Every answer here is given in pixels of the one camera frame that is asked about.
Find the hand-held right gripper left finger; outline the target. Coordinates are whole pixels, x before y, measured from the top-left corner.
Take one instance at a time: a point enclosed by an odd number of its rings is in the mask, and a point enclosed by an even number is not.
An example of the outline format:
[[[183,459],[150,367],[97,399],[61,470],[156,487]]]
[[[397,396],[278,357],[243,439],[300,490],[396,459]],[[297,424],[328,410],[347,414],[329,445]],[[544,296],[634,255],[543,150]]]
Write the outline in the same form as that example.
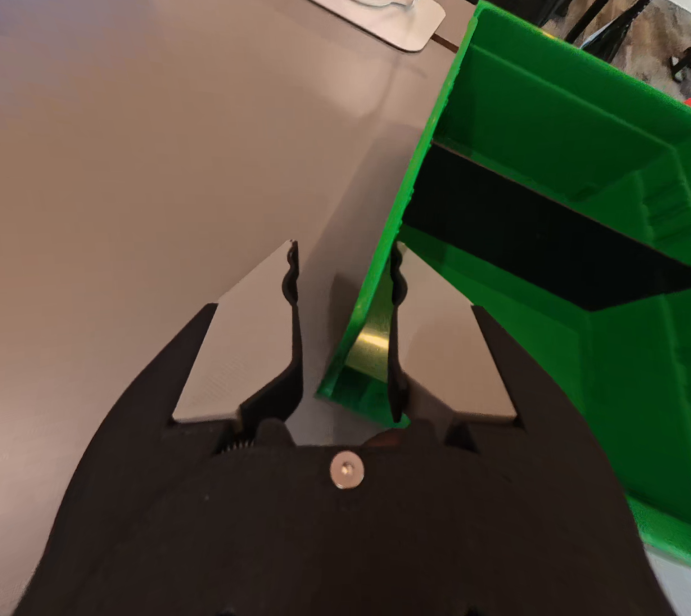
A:
[[[298,242],[287,240],[221,296],[176,422],[230,421],[253,433],[265,419],[292,416],[303,397],[298,275]]]

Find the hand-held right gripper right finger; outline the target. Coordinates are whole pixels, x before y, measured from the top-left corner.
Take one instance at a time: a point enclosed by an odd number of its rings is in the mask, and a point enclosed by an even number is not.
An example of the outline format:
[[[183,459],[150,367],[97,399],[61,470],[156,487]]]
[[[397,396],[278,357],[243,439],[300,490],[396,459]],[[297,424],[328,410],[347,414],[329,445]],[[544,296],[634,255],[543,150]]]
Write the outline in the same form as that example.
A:
[[[438,436],[459,424],[510,424],[517,412],[473,303],[411,248],[392,248],[388,369],[393,413]]]

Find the green plastic bin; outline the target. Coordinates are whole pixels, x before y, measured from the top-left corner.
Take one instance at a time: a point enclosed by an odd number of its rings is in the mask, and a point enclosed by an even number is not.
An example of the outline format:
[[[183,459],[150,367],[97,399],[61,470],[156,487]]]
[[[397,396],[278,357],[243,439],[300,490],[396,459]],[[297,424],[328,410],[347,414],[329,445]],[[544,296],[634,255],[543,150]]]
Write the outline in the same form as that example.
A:
[[[690,265],[690,108],[480,2],[388,214],[317,396],[381,425],[402,242],[484,308],[564,390],[641,538],[690,564],[690,289],[590,312],[403,223],[437,142]]]

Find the black bin divider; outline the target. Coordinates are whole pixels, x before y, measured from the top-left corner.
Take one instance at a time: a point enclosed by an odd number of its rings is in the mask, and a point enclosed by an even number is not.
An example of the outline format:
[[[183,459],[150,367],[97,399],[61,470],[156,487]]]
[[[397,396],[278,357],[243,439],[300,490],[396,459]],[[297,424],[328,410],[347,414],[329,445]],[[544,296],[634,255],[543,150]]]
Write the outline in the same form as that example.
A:
[[[690,289],[690,266],[433,142],[403,223],[583,310]]]

